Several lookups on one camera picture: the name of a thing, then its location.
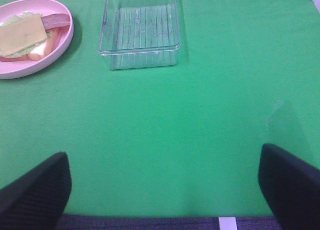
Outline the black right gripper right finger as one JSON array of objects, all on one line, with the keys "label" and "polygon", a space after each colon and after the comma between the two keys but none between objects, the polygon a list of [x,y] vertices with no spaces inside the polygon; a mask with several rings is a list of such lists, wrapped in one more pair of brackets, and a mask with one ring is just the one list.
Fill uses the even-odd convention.
[{"label": "black right gripper right finger", "polygon": [[319,229],[320,170],[281,147],[261,148],[258,183],[282,229]]}]

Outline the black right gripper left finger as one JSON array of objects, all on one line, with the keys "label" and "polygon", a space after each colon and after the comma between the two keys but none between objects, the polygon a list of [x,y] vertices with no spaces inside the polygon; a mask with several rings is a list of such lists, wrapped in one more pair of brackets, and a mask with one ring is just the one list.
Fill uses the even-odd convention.
[{"label": "black right gripper left finger", "polygon": [[1,229],[55,229],[71,190],[68,156],[55,153],[0,190]]}]

